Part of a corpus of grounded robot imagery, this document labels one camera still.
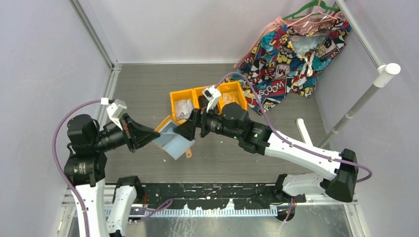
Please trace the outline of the yellow card holder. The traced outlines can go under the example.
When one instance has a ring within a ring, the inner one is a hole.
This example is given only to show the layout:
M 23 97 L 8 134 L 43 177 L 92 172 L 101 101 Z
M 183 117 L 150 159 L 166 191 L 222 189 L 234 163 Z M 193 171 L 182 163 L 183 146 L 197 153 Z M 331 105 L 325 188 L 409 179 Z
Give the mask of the yellow card holder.
M 167 116 L 155 129 L 160 134 L 158 138 L 153 140 L 156 146 L 164 150 L 174 160 L 179 159 L 185 155 L 187 158 L 192 157 L 191 147 L 195 140 L 189 141 L 183 136 L 174 132 L 174 129 L 179 126 L 172 116 Z

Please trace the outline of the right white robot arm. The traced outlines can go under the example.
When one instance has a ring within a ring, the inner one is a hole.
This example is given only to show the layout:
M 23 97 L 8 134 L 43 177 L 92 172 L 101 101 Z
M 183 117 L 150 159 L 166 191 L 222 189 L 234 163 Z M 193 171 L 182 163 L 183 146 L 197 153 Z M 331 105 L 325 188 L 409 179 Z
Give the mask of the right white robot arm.
M 237 103 L 224 106 L 221 114 L 193 109 L 189 119 L 174 131 L 192 141 L 197 128 L 201 130 L 201 137 L 213 132 L 236 139 L 239 147 L 251 154 L 281 158 L 311 170 L 302 175 L 279 175 L 274 190 L 279 202 L 308 193 L 325 193 L 341 202 L 353 201 L 359 172 L 353 150 L 330 151 L 287 137 L 251 120 L 248 111 Z

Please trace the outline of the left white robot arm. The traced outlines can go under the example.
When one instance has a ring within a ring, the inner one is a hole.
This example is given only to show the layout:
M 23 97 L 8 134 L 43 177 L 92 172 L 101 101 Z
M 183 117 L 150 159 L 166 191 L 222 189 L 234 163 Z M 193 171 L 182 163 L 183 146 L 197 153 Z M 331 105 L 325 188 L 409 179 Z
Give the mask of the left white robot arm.
M 105 213 L 105 153 L 121 146 L 135 152 L 160 137 L 159 132 L 135 122 L 128 114 L 122 115 L 121 123 L 121 127 L 100 130 L 98 122 L 87 114 L 67 123 L 70 155 L 64 174 L 73 185 L 82 237 L 124 237 L 131 205 L 144 198 L 145 191 L 137 176 L 119 178 L 111 213 Z

